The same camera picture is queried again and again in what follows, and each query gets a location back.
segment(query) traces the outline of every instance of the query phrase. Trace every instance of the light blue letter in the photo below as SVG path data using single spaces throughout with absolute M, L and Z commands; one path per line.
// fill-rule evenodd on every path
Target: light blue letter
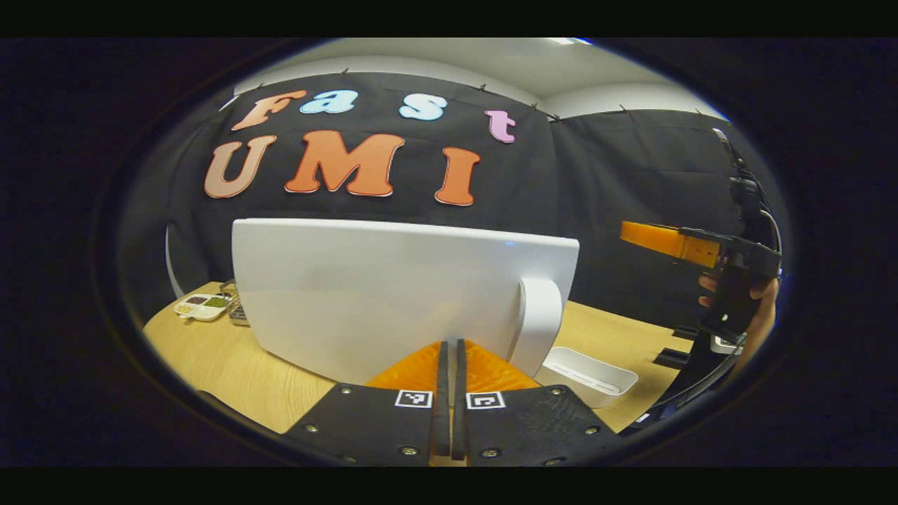
M 442 96 L 413 93 L 405 97 L 405 105 L 399 108 L 399 115 L 414 120 L 432 121 L 443 115 L 443 108 L 448 104 Z
M 328 91 L 315 95 L 315 100 L 300 107 L 299 111 L 303 114 L 317 114 L 319 112 L 340 114 L 353 108 L 352 102 L 357 96 L 358 92 L 352 90 Z

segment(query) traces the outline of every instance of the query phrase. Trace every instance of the letter m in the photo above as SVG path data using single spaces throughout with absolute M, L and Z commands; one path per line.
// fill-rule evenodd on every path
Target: letter m
M 392 194 L 390 164 L 396 149 L 405 139 L 395 135 L 376 134 L 365 139 L 351 153 L 346 150 L 343 137 L 337 131 L 310 131 L 303 137 L 307 147 L 299 162 L 296 177 L 284 185 L 291 193 L 314 193 L 321 187 L 316 174 L 321 169 L 324 185 L 330 192 L 346 182 L 352 172 L 356 178 L 347 184 L 354 195 L 386 197 Z

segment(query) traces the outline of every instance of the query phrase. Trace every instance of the ceiling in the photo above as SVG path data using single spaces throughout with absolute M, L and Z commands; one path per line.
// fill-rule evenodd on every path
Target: ceiling
M 585 43 L 545 38 L 354 38 L 325 43 L 265 72 L 327 58 L 390 56 L 457 66 L 538 97 L 603 84 L 678 85 L 651 70 Z

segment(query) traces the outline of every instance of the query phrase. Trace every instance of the black curtain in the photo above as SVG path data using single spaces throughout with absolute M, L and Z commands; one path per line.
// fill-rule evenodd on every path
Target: black curtain
M 255 127 L 231 131 L 255 102 L 305 90 Z M 353 90 L 353 109 L 303 114 L 314 95 Z M 398 110 L 410 93 L 448 102 L 437 120 L 403 118 Z M 224 96 L 218 106 L 226 102 Z M 489 133 L 484 111 L 506 111 L 515 121 L 506 144 Z M 202 111 L 169 135 L 141 168 L 141 186 L 129 199 L 123 221 L 122 268 L 141 317 L 148 320 L 174 299 L 165 267 L 164 237 L 172 270 L 185 292 L 209 281 L 233 277 L 231 224 L 244 217 L 370 219 L 466 226 L 580 241 L 573 301 L 664 326 L 690 325 L 699 311 L 700 267 L 622 242 L 621 221 L 692 226 L 739 233 L 729 199 L 733 174 L 712 128 L 723 129 L 743 152 L 764 185 L 774 213 L 789 233 L 777 184 L 760 156 L 731 125 L 697 113 L 629 111 L 591 114 L 549 122 L 533 107 L 469 86 L 411 75 L 363 73 L 317 75 L 264 86 L 239 96 L 223 111 Z M 366 138 L 385 133 L 405 139 L 393 157 L 385 198 L 334 191 L 284 190 L 306 149 L 303 135 L 340 132 L 351 151 Z M 241 170 L 246 143 L 276 135 L 252 184 L 228 199 L 212 199 L 203 181 L 212 152 L 240 141 L 225 172 Z M 445 147 L 477 153 L 469 207 L 436 201 L 443 184 Z

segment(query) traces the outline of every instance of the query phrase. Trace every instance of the letter s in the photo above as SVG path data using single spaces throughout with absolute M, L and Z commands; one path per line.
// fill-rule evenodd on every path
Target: letter s
M 399 108 L 399 114 L 403 118 L 422 121 L 439 119 L 443 108 L 449 103 L 442 96 L 423 93 L 410 94 L 402 101 L 405 105 Z

